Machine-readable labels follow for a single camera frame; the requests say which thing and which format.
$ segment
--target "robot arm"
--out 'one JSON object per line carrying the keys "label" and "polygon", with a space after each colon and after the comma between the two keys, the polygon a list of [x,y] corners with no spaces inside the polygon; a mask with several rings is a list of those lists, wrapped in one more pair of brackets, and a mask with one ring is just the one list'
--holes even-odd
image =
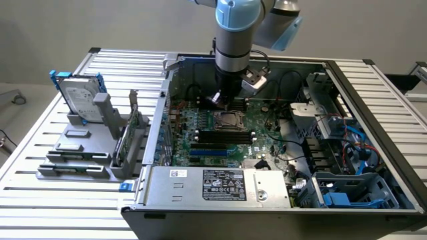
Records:
{"label": "robot arm", "polygon": [[227,106],[242,87],[254,94],[270,69],[248,67],[252,44],[283,51],[302,23],[297,0],[191,0],[215,8],[215,63],[218,93],[212,102]]}

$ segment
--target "warning label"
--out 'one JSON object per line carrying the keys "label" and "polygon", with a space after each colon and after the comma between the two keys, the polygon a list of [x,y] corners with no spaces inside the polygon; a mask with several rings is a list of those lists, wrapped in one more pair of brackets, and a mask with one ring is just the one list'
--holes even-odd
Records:
{"label": "warning label", "polygon": [[246,179],[242,170],[203,170],[203,199],[246,201]]}

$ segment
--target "gray wall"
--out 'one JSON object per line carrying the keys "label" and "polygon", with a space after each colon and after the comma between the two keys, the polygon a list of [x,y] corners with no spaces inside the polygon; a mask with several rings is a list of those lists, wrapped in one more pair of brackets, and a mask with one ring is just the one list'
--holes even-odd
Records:
{"label": "gray wall", "polygon": [[[370,58],[385,72],[427,61],[426,0],[301,0],[286,56]],[[207,52],[214,9],[186,0],[0,0],[0,82],[50,84],[90,47]]]}

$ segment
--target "motherboard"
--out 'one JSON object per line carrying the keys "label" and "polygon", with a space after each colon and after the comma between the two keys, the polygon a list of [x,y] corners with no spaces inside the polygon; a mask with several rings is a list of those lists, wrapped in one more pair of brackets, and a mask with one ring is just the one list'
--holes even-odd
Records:
{"label": "motherboard", "polygon": [[174,103],[174,166],[254,168],[260,160],[278,165],[275,154],[286,149],[279,120],[270,117],[272,103],[243,104],[240,110],[226,111],[203,109],[195,101]]}

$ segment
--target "metal grating table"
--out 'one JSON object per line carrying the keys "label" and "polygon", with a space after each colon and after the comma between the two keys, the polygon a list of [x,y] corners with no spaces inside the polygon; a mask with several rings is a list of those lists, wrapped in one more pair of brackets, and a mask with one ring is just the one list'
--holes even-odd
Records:
{"label": "metal grating table", "polygon": [[[120,113],[131,111],[130,89],[138,89],[140,111],[152,119],[164,80],[164,53],[102,49],[90,53],[75,74],[104,75],[111,102]],[[421,178],[427,182],[427,133],[411,115],[390,82],[375,66],[361,60],[335,59],[366,104],[386,128]],[[0,239],[135,240],[118,205],[134,198],[119,193],[119,183],[40,181],[35,173],[67,126],[68,107],[58,94],[0,169]],[[421,148],[411,148],[417,139]],[[138,157],[140,172],[143,156]],[[383,240],[426,239],[427,228],[399,232]]]}

